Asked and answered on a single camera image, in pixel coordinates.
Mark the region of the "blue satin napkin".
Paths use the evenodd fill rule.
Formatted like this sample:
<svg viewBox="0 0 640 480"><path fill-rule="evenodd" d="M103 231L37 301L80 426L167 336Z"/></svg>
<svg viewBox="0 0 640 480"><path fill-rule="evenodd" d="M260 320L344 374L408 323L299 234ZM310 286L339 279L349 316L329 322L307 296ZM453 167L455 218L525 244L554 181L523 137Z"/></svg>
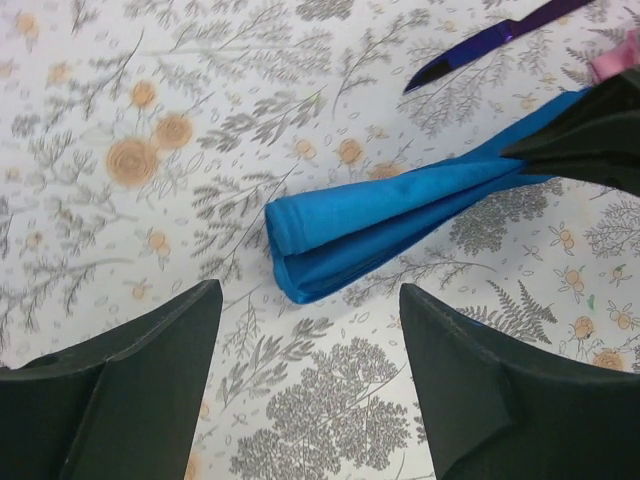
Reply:
<svg viewBox="0 0 640 480"><path fill-rule="evenodd" d="M506 146L584 96L562 93L466 154L400 175L279 198L265 207L273 274L297 304L323 299L496 192L547 181L523 174Z"/></svg>

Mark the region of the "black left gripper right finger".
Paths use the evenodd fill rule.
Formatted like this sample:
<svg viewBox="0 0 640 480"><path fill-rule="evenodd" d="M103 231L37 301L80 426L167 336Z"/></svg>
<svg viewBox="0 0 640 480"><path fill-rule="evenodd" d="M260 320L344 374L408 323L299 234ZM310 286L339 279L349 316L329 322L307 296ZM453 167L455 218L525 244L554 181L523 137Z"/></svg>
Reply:
<svg viewBox="0 0 640 480"><path fill-rule="evenodd" d="M639 378L549 353L405 284L399 313L439 479L635 479Z"/></svg>

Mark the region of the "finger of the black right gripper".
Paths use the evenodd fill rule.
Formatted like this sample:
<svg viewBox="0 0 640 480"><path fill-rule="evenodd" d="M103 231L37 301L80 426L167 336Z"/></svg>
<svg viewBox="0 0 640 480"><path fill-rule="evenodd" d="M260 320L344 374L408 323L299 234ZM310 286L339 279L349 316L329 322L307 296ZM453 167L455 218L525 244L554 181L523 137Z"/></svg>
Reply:
<svg viewBox="0 0 640 480"><path fill-rule="evenodd" d="M591 88L539 131L501 151L527 175L551 175L639 191L639 69Z"/></svg>

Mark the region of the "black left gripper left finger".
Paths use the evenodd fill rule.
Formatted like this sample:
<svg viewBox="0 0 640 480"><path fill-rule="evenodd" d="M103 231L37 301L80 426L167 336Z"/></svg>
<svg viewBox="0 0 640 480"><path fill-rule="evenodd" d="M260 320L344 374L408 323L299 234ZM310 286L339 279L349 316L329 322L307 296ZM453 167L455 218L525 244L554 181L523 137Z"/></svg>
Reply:
<svg viewBox="0 0 640 480"><path fill-rule="evenodd" d="M2 368L2 478L183 478L222 303L220 283L202 281L89 340Z"/></svg>

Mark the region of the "purple knife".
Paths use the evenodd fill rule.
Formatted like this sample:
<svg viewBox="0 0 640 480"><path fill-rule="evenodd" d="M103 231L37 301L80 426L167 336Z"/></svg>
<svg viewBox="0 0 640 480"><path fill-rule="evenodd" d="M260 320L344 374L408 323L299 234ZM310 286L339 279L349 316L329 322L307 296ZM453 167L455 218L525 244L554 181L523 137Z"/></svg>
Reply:
<svg viewBox="0 0 640 480"><path fill-rule="evenodd" d="M409 94L468 65L505 44L591 3L591 0L553 0L521 20L506 19L446 50L420 68L403 90Z"/></svg>

